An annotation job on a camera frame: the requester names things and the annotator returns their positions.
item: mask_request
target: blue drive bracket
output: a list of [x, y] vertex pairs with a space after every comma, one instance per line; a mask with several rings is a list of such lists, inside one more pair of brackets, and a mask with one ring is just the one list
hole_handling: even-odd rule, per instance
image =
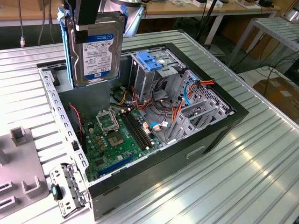
[[122, 13], [125, 16], [125, 26], [123, 28], [123, 33], [125, 34], [126, 33], [126, 27], [127, 27], [127, 22], [128, 22], [129, 14], [127, 13], [127, 7], [126, 6], [122, 5], [121, 6], [121, 10], [122, 10]]
[[69, 55], [69, 44], [68, 44], [68, 36], [66, 32], [66, 27], [64, 26], [62, 19], [65, 17], [64, 10], [62, 7], [58, 7], [58, 13], [57, 13], [57, 20], [60, 24], [61, 34], [62, 34], [62, 42], [64, 44], [64, 54], [65, 54], [65, 61], [66, 61], [66, 70], [67, 70], [67, 76], [69, 79], [69, 82], [73, 86], [73, 79], [71, 76], [71, 59]]
[[136, 54], [138, 60], [147, 68], [148, 71], [153, 71], [163, 68], [162, 64], [159, 64], [155, 58], [148, 52], [140, 52]]

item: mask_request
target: metal workbench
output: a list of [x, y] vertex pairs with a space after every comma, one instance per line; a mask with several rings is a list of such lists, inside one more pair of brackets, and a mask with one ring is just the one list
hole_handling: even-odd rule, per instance
[[253, 19], [251, 20], [250, 24], [247, 26], [239, 42], [235, 46], [230, 56], [228, 66], [230, 66], [234, 61], [235, 57], [237, 56], [239, 50], [246, 41], [253, 27], [259, 28], [260, 31], [254, 38], [246, 52], [249, 52], [253, 47], [255, 47], [258, 40], [262, 37], [264, 33], [270, 35], [271, 37], [275, 38], [276, 40], [285, 45], [285, 48], [283, 48], [281, 52], [278, 53], [278, 55], [282, 55], [283, 51], [287, 47], [294, 51], [299, 51], [299, 44], [297, 43], [297, 39], [299, 37], [299, 24], [293, 24], [287, 21], [286, 19], [280, 17]]
[[[125, 38], [123, 49], [172, 42], [249, 115], [215, 150], [116, 208], [98, 223], [292, 223], [299, 215], [299, 127], [187, 34]], [[43, 171], [67, 159], [36, 64], [64, 59], [62, 44], [0, 51], [0, 130], [31, 128]], [[52, 195], [1, 224], [92, 223], [88, 209], [63, 220]]]

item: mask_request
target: chip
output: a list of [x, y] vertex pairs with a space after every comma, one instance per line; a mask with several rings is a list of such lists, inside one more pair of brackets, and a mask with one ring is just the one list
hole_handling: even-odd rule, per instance
[[107, 135], [108, 141], [112, 147], [125, 142], [120, 132], [113, 132]]
[[100, 165], [104, 164], [104, 160], [103, 159], [99, 159], [95, 162], [95, 164], [99, 167]]

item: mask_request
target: side panel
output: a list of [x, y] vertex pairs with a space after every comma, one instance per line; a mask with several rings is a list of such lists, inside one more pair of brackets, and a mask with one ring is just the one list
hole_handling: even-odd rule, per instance
[[99, 219], [120, 205], [132, 200], [156, 183], [161, 182], [168, 176], [173, 175], [184, 168], [186, 165], [197, 160], [206, 150], [210, 151], [209, 147], [213, 145], [215, 140], [219, 142], [220, 139], [217, 138], [223, 136], [223, 133], [230, 131], [231, 127], [232, 126], [225, 127], [214, 132], [127, 181], [116, 185], [109, 191], [93, 198], [94, 219]]

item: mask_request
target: white connector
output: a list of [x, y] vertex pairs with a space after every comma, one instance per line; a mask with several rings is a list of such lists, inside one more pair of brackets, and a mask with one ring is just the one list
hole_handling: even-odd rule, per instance
[[21, 41], [20, 41], [21, 48], [25, 46], [25, 38], [21, 36]]

